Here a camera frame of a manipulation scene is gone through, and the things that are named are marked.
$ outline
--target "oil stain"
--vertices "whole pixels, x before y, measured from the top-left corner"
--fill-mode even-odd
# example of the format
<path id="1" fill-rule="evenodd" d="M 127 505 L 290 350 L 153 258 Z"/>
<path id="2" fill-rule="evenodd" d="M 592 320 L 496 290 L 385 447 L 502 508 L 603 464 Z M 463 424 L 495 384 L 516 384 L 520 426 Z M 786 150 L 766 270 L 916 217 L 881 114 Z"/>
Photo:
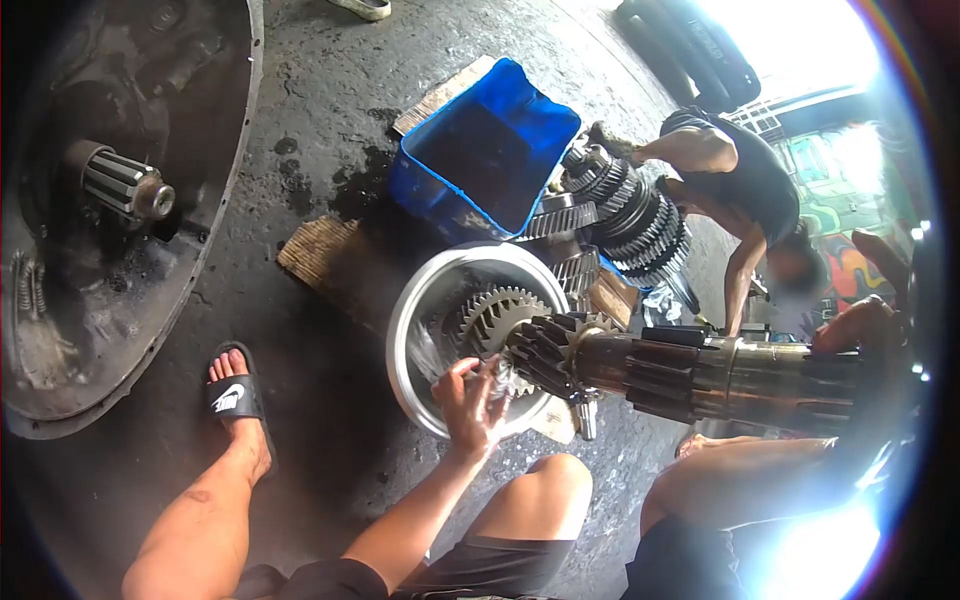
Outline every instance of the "oil stain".
<path id="1" fill-rule="evenodd" d="M 298 146 L 297 140 L 293 137 L 281 137 L 274 145 L 274 152 L 281 156 L 289 155 L 296 152 Z"/>
<path id="2" fill-rule="evenodd" d="M 347 168 L 342 167 L 333 174 L 337 194 L 330 207 L 337 211 L 344 221 L 361 219 L 390 201 L 387 175 L 394 160 L 394 153 L 376 146 L 367 146 L 363 151 L 367 155 L 365 171 L 348 174 Z"/>
<path id="3" fill-rule="evenodd" d="M 371 116 L 377 121 L 393 123 L 400 116 L 400 111 L 396 108 L 367 108 L 367 116 Z"/>
<path id="4" fill-rule="evenodd" d="M 305 217 L 313 208 L 312 181 L 300 172 L 300 161 L 295 158 L 282 160 L 277 170 L 281 175 L 280 184 L 287 192 L 287 204 L 298 217 Z"/>

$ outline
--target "black shirt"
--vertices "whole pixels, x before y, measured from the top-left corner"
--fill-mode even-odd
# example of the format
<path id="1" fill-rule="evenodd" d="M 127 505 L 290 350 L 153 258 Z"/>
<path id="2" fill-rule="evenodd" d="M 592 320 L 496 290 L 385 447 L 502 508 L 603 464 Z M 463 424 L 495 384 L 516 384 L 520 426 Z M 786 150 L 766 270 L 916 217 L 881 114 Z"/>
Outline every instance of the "black shirt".
<path id="1" fill-rule="evenodd" d="M 738 161 L 729 173 L 687 173 L 684 182 L 720 203 L 737 206 L 760 225 L 767 248 L 792 232 L 800 220 L 800 196 L 770 146 L 756 133 L 708 114 L 682 108 L 663 122 L 660 136 L 684 127 L 716 128 L 733 140 Z"/>

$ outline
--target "sneaker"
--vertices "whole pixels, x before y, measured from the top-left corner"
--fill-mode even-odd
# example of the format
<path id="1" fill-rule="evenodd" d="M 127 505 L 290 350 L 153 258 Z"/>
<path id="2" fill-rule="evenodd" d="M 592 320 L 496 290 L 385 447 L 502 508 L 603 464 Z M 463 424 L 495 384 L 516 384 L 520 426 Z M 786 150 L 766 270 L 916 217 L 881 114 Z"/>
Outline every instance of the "sneaker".
<path id="1" fill-rule="evenodd" d="M 379 21 L 390 16 L 390 0 L 327 0 L 327 2 L 356 12 L 368 21 Z"/>

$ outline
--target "knee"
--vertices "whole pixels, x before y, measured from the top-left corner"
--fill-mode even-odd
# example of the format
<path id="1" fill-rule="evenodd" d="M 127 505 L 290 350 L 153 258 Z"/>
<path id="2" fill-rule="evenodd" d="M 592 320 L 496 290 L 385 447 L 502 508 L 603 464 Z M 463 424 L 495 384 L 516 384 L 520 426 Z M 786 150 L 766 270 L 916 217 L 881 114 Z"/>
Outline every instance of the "knee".
<path id="1" fill-rule="evenodd" d="M 572 454 L 544 456 L 530 466 L 527 472 L 540 473 L 563 486 L 593 490 L 593 476 L 590 475 L 590 469 Z"/>

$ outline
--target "black slide sandal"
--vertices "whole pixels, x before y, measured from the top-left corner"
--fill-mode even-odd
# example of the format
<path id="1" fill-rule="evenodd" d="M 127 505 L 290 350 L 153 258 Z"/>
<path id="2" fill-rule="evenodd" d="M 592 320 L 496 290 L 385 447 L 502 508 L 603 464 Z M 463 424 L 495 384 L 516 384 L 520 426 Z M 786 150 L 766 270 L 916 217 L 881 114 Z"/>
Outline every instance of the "black slide sandal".
<path id="1" fill-rule="evenodd" d="M 274 439 L 270 437 L 270 427 L 267 425 L 267 410 L 263 406 L 260 387 L 257 385 L 256 365 L 253 362 L 250 349 L 240 342 L 232 340 L 223 342 L 214 350 L 207 367 L 212 368 L 214 360 L 224 352 L 230 352 L 234 348 L 240 350 L 240 353 L 243 354 L 247 361 L 247 371 L 249 373 L 224 377 L 207 384 L 205 386 L 206 411 L 214 419 L 238 419 L 241 417 L 260 419 L 260 426 L 263 427 L 263 435 L 267 439 L 267 447 L 270 449 L 270 470 L 263 476 L 263 479 L 268 479 L 276 475 L 279 465 L 276 461 Z"/>

